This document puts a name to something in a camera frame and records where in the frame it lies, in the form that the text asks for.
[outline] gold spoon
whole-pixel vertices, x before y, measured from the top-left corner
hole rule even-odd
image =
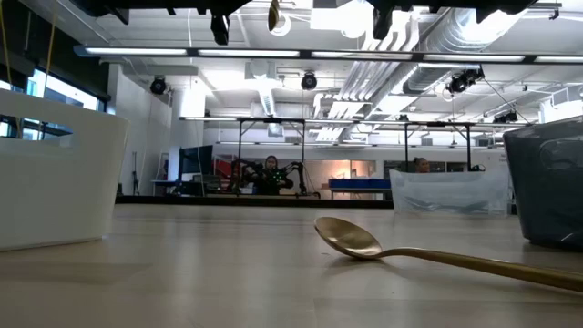
[[[373,260],[394,255],[410,256],[526,282],[536,282],[547,286],[583,292],[583,274],[579,273],[417,248],[403,247],[383,251],[379,241],[368,231],[349,221],[336,218],[319,218],[314,222],[314,227],[332,248],[358,259]]]

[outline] ceiling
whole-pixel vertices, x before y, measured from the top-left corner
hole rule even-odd
[[[21,0],[47,20],[51,20],[52,1]],[[189,10],[177,10],[171,16],[166,10],[132,10],[130,24],[124,26],[114,16],[93,18],[85,15],[68,0],[57,0],[57,26],[85,45],[92,46],[189,46],[216,47],[210,32],[210,17],[191,12],[189,41]],[[230,47],[252,48],[318,48],[360,49],[364,37],[351,39],[340,31],[310,29],[311,0],[283,1],[285,13],[296,15],[291,21],[291,31],[286,36],[273,36],[267,29],[267,8],[270,1],[253,1],[240,10],[240,16],[231,15]],[[530,10],[487,52],[506,53],[580,53],[583,34],[574,33],[583,28],[583,2],[559,1],[561,16],[549,20],[551,10]],[[421,14],[421,35],[432,26],[440,14]],[[165,65],[196,66],[207,79],[213,96],[208,107],[244,108],[259,102],[256,91],[240,89],[244,67],[248,60],[207,58],[135,58],[136,67]],[[276,102],[312,104],[316,93],[301,91],[303,72],[312,70],[319,79],[319,88],[338,89],[349,76],[353,62],[340,61],[275,61],[278,76],[284,76],[283,88],[273,92]],[[419,119],[446,119],[455,113],[456,118],[479,118],[484,111],[516,100],[518,109],[527,119],[537,119],[538,101],[548,94],[535,91],[555,91],[561,84],[583,83],[583,67],[500,66],[485,65],[488,84],[473,86],[454,101],[442,97],[443,85],[437,85],[434,97],[420,97],[413,103],[412,116]]]

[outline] spoon handle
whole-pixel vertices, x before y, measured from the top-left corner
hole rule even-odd
[[[563,272],[559,270],[531,267],[524,264],[488,260],[473,256],[416,248],[396,248],[382,251],[374,257],[382,258],[385,256],[415,257],[418,259],[454,265],[469,270],[497,274],[525,282],[536,282],[547,286],[583,292],[583,274],[574,272]]]

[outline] dark gray container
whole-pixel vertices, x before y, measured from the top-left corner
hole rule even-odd
[[[525,238],[583,251],[583,117],[504,135]]]

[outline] person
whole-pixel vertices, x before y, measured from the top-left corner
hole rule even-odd
[[[429,173],[429,161],[424,158],[415,158],[413,160],[415,163],[416,173]]]
[[[254,175],[258,195],[279,195],[281,188],[292,188],[293,181],[279,173],[277,158],[273,155],[265,159],[265,171],[262,176]]]

